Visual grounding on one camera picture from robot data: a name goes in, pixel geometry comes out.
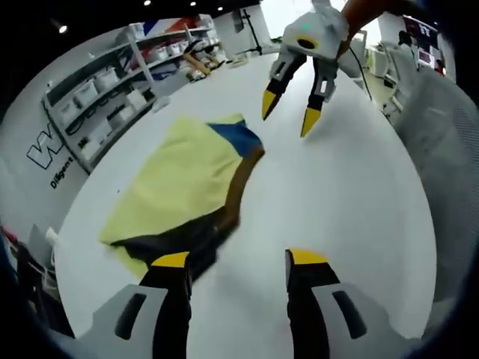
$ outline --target folded fabric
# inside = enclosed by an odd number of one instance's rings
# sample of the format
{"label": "folded fabric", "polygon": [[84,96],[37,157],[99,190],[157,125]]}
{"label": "folded fabric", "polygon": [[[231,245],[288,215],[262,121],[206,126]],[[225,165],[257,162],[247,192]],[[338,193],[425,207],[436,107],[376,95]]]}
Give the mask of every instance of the folded fabric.
{"label": "folded fabric", "polygon": [[125,191],[100,234],[139,277],[158,257],[190,252],[193,277],[238,225],[245,184],[264,154],[240,114],[180,117]]}

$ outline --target white table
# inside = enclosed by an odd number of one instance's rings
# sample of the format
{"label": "white table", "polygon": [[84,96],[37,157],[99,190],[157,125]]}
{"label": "white table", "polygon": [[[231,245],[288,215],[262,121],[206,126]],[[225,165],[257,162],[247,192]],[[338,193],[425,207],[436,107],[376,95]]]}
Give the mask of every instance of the white table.
{"label": "white table", "polygon": [[55,248],[58,285],[76,336],[93,312],[138,283],[97,241],[115,201],[158,147],[173,119],[243,113],[266,155],[245,188],[241,226],[193,286],[188,358],[293,357],[286,314],[284,250],[327,255],[407,337],[422,334],[436,282],[427,199],[405,148],[366,95],[343,73],[306,139],[299,137],[313,81],[308,62],[263,122],[261,98],[275,55],[188,85],[149,113],[107,153],[71,206]]}

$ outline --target blue cloth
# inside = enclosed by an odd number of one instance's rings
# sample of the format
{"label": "blue cloth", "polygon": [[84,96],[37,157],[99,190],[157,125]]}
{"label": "blue cloth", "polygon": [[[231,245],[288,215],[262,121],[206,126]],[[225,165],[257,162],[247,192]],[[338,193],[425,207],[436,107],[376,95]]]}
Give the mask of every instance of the blue cloth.
{"label": "blue cloth", "polygon": [[255,147],[261,146],[260,139],[246,127],[244,120],[232,124],[208,123],[208,126],[230,142],[243,158],[248,157]]}

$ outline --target cable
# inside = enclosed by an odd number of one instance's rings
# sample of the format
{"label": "cable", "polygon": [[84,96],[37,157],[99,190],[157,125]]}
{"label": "cable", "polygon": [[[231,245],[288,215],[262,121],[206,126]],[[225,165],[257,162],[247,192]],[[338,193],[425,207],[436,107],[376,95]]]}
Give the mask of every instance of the cable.
{"label": "cable", "polygon": [[364,72],[362,70],[361,62],[359,61],[358,57],[354,53],[353,49],[350,48],[350,50],[351,50],[354,58],[356,59],[356,61],[358,61],[359,70],[361,71],[361,75],[362,75],[362,81],[364,81],[364,86],[366,86],[367,94],[369,95],[370,100],[373,101],[373,97],[371,96],[371,91],[369,91],[369,86],[367,86],[366,76],[364,76]]}

